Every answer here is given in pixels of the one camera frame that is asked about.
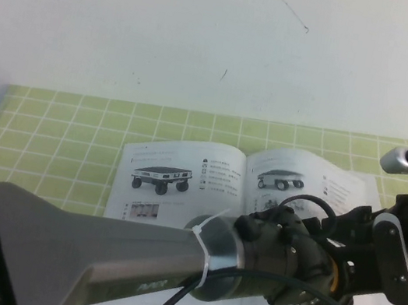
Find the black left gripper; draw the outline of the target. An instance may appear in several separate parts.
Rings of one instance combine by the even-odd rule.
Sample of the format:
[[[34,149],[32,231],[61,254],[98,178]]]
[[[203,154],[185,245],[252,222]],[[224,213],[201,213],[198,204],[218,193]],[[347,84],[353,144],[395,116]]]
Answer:
[[[333,243],[315,237],[319,257],[308,282],[335,305],[353,305],[355,296],[382,293],[383,284],[375,249],[371,245]],[[331,305],[307,293],[303,305]]]

